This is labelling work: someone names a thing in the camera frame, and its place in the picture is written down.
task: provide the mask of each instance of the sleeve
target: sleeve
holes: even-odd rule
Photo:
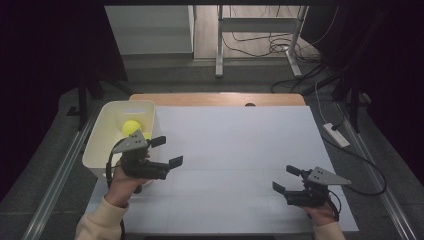
[[[120,239],[121,220],[126,208],[109,204],[104,198],[92,213],[86,213],[78,222],[75,239]]]
[[[314,226],[316,240],[345,240],[345,237],[337,222],[324,226]]]

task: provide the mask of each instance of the yellow ball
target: yellow ball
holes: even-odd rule
[[[124,125],[122,125],[122,133],[125,137],[128,137],[137,130],[141,131],[141,124],[137,121],[128,120],[124,123]]]
[[[144,137],[144,139],[149,139],[149,140],[151,140],[152,139],[152,134],[151,133],[149,133],[149,132],[145,132],[145,133],[143,133],[143,137]]]

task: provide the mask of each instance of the wire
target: wire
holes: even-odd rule
[[[224,38],[224,36],[222,36],[222,41],[224,42],[224,45],[225,45],[228,49],[233,50],[233,51],[237,51],[237,52],[241,52],[241,53],[247,54],[247,55],[252,56],[252,57],[265,57],[265,56],[268,56],[268,55],[270,55],[270,54],[273,54],[273,53],[274,53],[274,52],[268,52],[268,53],[261,54],[261,55],[255,55],[255,54],[251,54],[251,53],[245,52],[245,51],[240,50],[240,49],[236,49],[236,48],[231,48],[231,47],[229,47],[229,46],[227,45],[227,43],[225,42],[225,38]]]
[[[116,148],[116,146],[118,146],[120,143],[122,143],[125,140],[125,138],[120,139],[114,146],[112,149]],[[109,154],[109,159],[106,163],[106,180],[107,180],[107,185],[108,188],[110,187],[110,185],[112,184],[112,157],[113,157],[114,153],[111,150],[110,154]]]
[[[341,77],[341,83],[344,83],[345,78],[344,78],[344,72],[342,72],[342,77]],[[344,123],[344,119],[345,119],[345,115],[346,115],[346,111],[343,111],[342,109],[338,108],[339,111],[342,111],[342,120],[340,121],[340,123],[336,124],[335,127],[336,129],[339,128],[343,123]]]
[[[267,10],[268,10],[268,5],[265,6],[265,11],[264,11],[264,13],[262,13],[261,17],[263,17],[265,15]]]
[[[304,57],[302,55],[302,50],[300,46],[298,50],[295,49],[293,52],[295,54],[296,59],[300,62],[304,62],[304,63],[321,63],[322,62],[322,59],[320,57]]]
[[[282,84],[282,83],[286,83],[286,82],[297,82],[297,81],[299,81],[299,80],[297,80],[297,79],[292,79],[292,80],[283,80],[283,81],[275,82],[275,83],[273,83],[273,84],[271,85],[271,93],[275,93],[274,88],[275,88],[277,85],[280,85],[280,84]]]
[[[278,13],[280,13],[280,5],[278,5],[278,9],[277,9],[277,15],[275,15],[275,17],[278,17]]]
[[[233,5],[230,5],[231,9],[234,11],[234,15],[237,17],[236,9]]]
[[[339,123],[337,123],[337,124],[335,124],[335,125],[333,125],[332,127],[331,127],[331,129],[332,130],[336,130],[337,128],[339,128],[343,123],[344,123],[344,119],[345,119],[345,115],[346,115],[346,111],[343,111],[343,110],[341,110],[341,109],[339,109],[339,111],[341,111],[342,112],[342,120],[339,122]]]
[[[362,161],[368,163],[371,167],[373,167],[375,170],[378,171],[378,173],[380,174],[381,178],[383,179],[383,188],[380,191],[375,192],[375,193],[362,192],[362,191],[359,191],[359,190],[357,190],[357,189],[355,189],[353,187],[350,187],[350,186],[345,186],[346,188],[350,189],[351,191],[353,191],[355,193],[358,193],[358,194],[361,194],[361,195],[365,195],[365,196],[379,196],[379,195],[383,194],[384,192],[386,192],[386,190],[387,190],[387,180],[386,180],[386,177],[384,176],[383,172],[374,163],[372,163],[371,161],[369,161],[368,159],[366,159],[364,157],[361,157],[361,156],[359,156],[359,155],[357,155],[355,153],[352,153],[350,151],[347,151],[346,149],[339,148],[337,145],[335,145],[334,143],[330,142],[330,140],[324,138],[323,136],[321,136],[321,138],[324,141],[326,141],[328,144],[330,144],[331,146],[333,146],[333,147],[335,147],[335,148],[343,151],[344,153],[349,154],[351,156],[354,156],[356,158],[359,158]]]
[[[300,7],[299,7],[299,9],[297,9],[297,16],[296,16],[297,19],[299,19],[300,9],[301,9]]]
[[[337,16],[338,11],[339,11],[339,7],[337,6],[336,11],[335,11],[335,13],[334,13],[333,20],[331,20],[330,26],[328,26],[327,31],[324,33],[324,35],[323,35],[320,39],[318,39],[317,41],[315,41],[315,42],[313,42],[313,43],[311,43],[311,44],[309,44],[309,45],[306,45],[306,46],[302,47],[301,49],[307,48],[307,47],[309,47],[309,46],[313,46],[314,44],[319,43],[319,42],[320,42],[320,41],[321,41],[321,40],[322,40],[325,36],[327,36],[328,32],[330,31],[331,27],[332,27],[332,26],[333,26],[333,24],[334,24],[334,21],[336,20],[336,16]]]
[[[288,51],[288,47],[290,46],[288,43],[275,43],[276,41],[281,41],[281,40],[283,40],[283,41],[287,41],[287,42],[291,42],[291,39],[288,39],[288,38],[276,38],[276,39],[273,39],[273,40],[271,40],[271,34],[270,34],[270,36],[268,36],[268,41],[269,41],[269,49],[270,49],[270,51],[273,51],[273,52],[275,52],[275,53],[281,53],[281,52],[285,52],[285,51]]]
[[[292,14],[292,13],[291,13],[291,11],[290,11],[290,6],[287,6],[287,11],[289,12],[290,17],[292,17],[292,18],[293,18],[293,14]]]
[[[328,190],[328,191],[337,198],[337,201],[339,201],[339,209],[337,211],[340,213],[342,211],[342,201],[340,201],[340,198],[333,191],[331,190]]]
[[[331,210],[333,210],[334,213],[334,220],[336,222],[338,222],[340,220],[340,212],[337,209],[336,205],[334,205],[333,201],[331,201],[330,195],[324,196],[325,197],[325,201],[328,203],[328,205],[330,205]]]
[[[270,37],[270,36],[263,36],[263,37],[255,37],[255,38],[237,39],[234,36],[234,32],[232,32],[232,34],[233,34],[234,40],[239,41],[239,42],[252,41],[252,40],[258,40],[258,39],[263,39],[263,38],[269,38]],[[287,36],[287,35],[290,35],[290,34],[289,33],[283,33],[283,34],[272,35],[271,37],[281,37],[281,36]]]
[[[324,123],[327,124],[327,121],[325,120],[324,115],[322,114],[322,111],[321,111],[321,103],[319,102],[319,96],[318,96],[318,88],[317,88],[317,86],[318,86],[318,79],[315,81],[315,94],[317,95],[319,113],[320,113],[321,118],[324,121]]]
[[[290,89],[290,93],[293,93],[293,90],[299,86],[302,82],[304,82],[306,79],[312,78],[314,76],[316,76],[318,73],[320,73],[324,68],[326,67],[326,65],[324,63],[320,63],[318,64],[314,69],[312,69],[310,72],[308,72],[307,74],[303,75],[303,77],[297,82],[295,83],[292,88]]]

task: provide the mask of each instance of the white tabletop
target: white tabletop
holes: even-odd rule
[[[305,212],[272,189],[302,190],[286,165],[334,172],[309,107],[157,107],[160,160],[184,155],[182,166],[130,200],[127,232],[160,235],[311,232]],[[342,189],[340,227],[358,231]],[[107,192],[98,181],[87,207]]]

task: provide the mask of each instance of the human hand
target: human hand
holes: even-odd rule
[[[331,209],[327,202],[321,207],[299,207],[311,216],[317,226],[324,226],[335,222],[333,209]]]
[[[128,200],[131,198],[134,190],[146,182],[149,179],[144,178],[132,178],[124,173],[124,170],[120,167],[121,160],[115,165],[115,171],[113,173],[112,183],[109,191],[105,195],[105,200],[116,207],[125,208],[128,205]]]

